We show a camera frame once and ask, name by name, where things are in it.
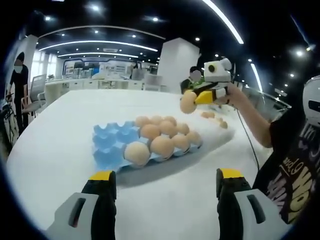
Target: graphic print on shirt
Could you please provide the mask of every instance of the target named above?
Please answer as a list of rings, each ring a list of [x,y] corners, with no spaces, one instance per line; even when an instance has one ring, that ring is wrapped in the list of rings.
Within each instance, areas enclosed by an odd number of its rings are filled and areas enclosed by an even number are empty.
[[[278,206],[286,223],[297,218],[319,175],[320,129],[307,123],[267,187],[266,195]]]

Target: led light strip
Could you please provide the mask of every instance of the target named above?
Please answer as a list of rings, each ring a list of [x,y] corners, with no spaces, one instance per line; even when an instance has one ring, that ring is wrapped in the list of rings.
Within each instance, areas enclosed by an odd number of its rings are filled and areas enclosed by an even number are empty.
[[[77,52],[77,53],[69,53],[69,54],[63,54],[58,55],[58,57],[67,57],[67,56],[75,56],[75,55],[114,55],[114,56],[122,56],[122,57],[130,57],[130,58],[138,58],[138,56],[134,55],[127,55],[127,54],[121,54],[121,53],[110,53],[110,52]]]
[[[251,63],[251,67],[252,67],[252,70],[253,70],[253,72],[254,72],[256,81],[257,81],[257,83],[258,83],[259,90],[260,90],[260,92],[263,92],[263,91],[262,91],[262,86],[261,86],[261,82],[260,82],[260,78],[259,78],[259,75],[258,75],[257,68],[256,68],[256,66],[255,66],[253,63]]]
[[[209,6],[225,23],[225,25],[230,29],[236,40],[239,44],[244,44],[244,41],[242,40],[241,36],[235,29],[235,27],[232,25],[232,23],[229,21],[229,19],[226,17],[226,15],[211,1],[211,0],[202,0],[205,4]]]
[[[132,44],[132,43],[127,43],[127,42],[121,42],[121,41],[102,41],[102,40],[85,40],[85,41],[69,41],[69,42],[64,42],[64,43],[59,43],[51,46],[46,46],[44,48],[39,49],[39,51],[58,47],[58,46],[63,46],[63,45],[69,45],[69,44],[87,44],[87,43],[100,43],[100,44],[121,44],[121,45],[127,45],[127,46],[132,46],[136,48],[141,48],[141,49],[146,49],[154,52],[158,52],[157,49],[147,47],[147,46],[141,46],[137,44]]]

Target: black t-shirt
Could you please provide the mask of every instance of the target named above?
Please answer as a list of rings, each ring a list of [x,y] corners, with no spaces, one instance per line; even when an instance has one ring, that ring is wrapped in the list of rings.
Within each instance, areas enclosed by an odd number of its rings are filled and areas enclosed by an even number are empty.
[[[305,121],[302,106],[292,107],[271,123],[273,153],[258,172],[259,189],[291,224],[315,191],[320,174],[320,128]]]
[[[14,83],[14,99],[19,100],[24,97],[24,85],[28,84],[29,70],[26,65],[22,65],[21,73],[15,70],[12,72],[10,84]]]
[[[186,80],[183,80],[181,83],[180,83],[180,88],[181,88],[181,94],[184,94],[184,91],[185,90],[189,90],[189,89],[192,89],[192,81],[187,78]]]

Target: person in black clothing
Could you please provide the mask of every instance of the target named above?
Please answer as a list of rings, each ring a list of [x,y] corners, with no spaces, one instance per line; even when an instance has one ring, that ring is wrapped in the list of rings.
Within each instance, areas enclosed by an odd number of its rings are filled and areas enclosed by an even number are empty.
[[[192,66],[190,68],[190,73],[189,74],[191,75],[195,70],[199,70],[199,68],[197,66]],[[180,83],[181,94],[184,94],[186,90],[193,89],[192,88],[192,84],[194,84],[194,83],[195,82],[192,80],[191,76],[189,76],[186,80],[183,80]]]
[[[25,130],[28,126],[28,114],[23,113],[22,109],[28,104],[28,76],[29,70],[26,65],[24,65],[25,53],[21,52],[15,62],[14,69],[12,72],[9,89],[7,92],[8,102],[12,101],[11,97],[11,88],[14,83],[14,105],[16,113],[16,121],[19,128],[19,135]]]
[[[320,127],[306,121],[302,93],[280,119],[269,123],[234,84],[228,85],[227,92],[220,102],[235,106],[256,140],[273,148],[252,187],[278,206],[284,222],[294,223],[319,188]]]

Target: white helmet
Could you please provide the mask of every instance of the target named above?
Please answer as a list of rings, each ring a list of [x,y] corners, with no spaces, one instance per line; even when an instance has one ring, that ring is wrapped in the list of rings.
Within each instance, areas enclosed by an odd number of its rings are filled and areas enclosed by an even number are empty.
[[[320,127],[320,75],[311,78],[304,85],[303,109],[307,121]]]

